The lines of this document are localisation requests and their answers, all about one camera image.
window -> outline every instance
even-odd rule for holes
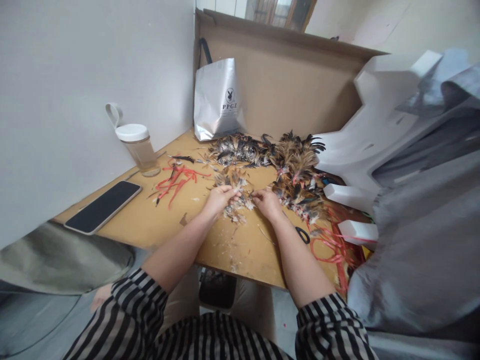
[[[304,33],[316,3],[317,0],[248,0],[245,18]]]

hand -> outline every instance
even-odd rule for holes
[[[270,222],[283,216],[279,198],[272,192],[272,190],[257,190],[254,191],[251,196],[253,197],[255,205],[260,209],[261,213],[270,220]]]
[[[235,192],[230,185],[214,187],[206,200],[206,204],[201,211],[209,218],[218,220],[222,211],[228,204],[233,204],[242,196],[240,192]]]

white plastic stand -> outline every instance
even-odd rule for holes
[[[370,59],[354,83],[363,106],[336,132],[317,134],[326,151],[316,166],[347,185],[378,194],[372,172],[396,153],[440,125],[441,116],[422,119],[395,108],[415,94],[421,78],[442,58],[433,51]]]
[[[377,194],[356,186],[328,184],[323,188],[327,199],[354,209],[373,214],[373,203]]]
[[[345,236],[345,241],[349,243],[363,245],[372,251],[377,247],[379,230],[375,224],[345,220],[338,224],[338,229]]]

smartphone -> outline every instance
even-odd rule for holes
[[[85,235],[93,235],[140,191],[140,185],[120,181],[68,219],[64,226]]]

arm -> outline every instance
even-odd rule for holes
[[[255,191],[252,196],[275,230],[283,274],[296,307],[304,307],[312,301],[334,294],[334,286],[283,213],[277,196],[270,190]]]
[[[64,359],[140,359],[150,352],[157,354],[155,338],[164,321],[168,294],[194,263],[225,206],[240,195],[231,186],[214,188],[200,214],[140,269],[112,285],[111,297],[97,309]]]
[[[255,191],[252,196],[275,230],[285,281],[299,309],[297,358],[377,359],[357,314],[336,293],[277,196],[270,190]]]
[[[239,196],[229,185],[212,189],[201,213],[155,251],[142,269],[170,294],[193,265],[212,225],[228,203],[237,201]]]

